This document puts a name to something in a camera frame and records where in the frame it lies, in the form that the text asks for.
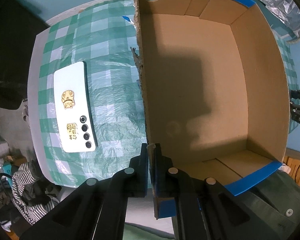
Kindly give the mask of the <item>blue cardboard box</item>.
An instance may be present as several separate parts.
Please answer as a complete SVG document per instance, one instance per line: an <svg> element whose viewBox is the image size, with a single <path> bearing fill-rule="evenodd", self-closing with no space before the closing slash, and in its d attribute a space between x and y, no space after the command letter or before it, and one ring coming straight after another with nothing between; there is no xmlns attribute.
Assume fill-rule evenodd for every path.
<svg viewBox="0 0 300 240"><path fill-rule="evenodd" d="M253 0L135 0L149 143L238 196L274 173L289 130L285 67Z"/></svg>

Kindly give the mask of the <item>striped black white cloth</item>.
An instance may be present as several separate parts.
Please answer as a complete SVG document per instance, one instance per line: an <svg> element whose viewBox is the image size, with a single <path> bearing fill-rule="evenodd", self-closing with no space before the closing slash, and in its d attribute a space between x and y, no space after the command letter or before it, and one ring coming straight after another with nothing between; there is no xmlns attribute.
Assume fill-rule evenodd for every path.
<svg viewBox="0 0 300 240"><path fill-rule="evenodd" d="M54 194L47 193L51 186L37 161L23 163L13 173L12 202L29 224L35 224L59 204Z"/></svg>

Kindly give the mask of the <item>white smartphone with stickers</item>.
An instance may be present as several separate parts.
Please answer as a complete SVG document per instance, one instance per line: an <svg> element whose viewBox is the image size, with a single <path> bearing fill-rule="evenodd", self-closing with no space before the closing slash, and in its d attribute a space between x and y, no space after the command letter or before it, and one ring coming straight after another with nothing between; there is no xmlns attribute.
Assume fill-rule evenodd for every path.
<svg viewBox="0 0 300 240"><path fill-rule="evenodd" d="M87 68L83 61L54 72L53 92L61 146L66 153L93 152L97 141L87 89Z"/></svg>

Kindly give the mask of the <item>green checkered tablecloth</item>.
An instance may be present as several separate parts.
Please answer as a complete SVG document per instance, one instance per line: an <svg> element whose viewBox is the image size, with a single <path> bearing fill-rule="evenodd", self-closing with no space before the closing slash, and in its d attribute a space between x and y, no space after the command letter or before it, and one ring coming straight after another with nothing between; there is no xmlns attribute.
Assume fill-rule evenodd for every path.
<svg viewBox="0 0 300 240"><path fill-rule="evenodd" d="M136 14L131 0L108 2L54 25L39 72L39 123L45 174L55 184L77 187L90 177L110 178L128 166L147 140L137 32L123 15ZM54 72L74 62L87 66L93 152L63 151L56 119Z"/></svg>

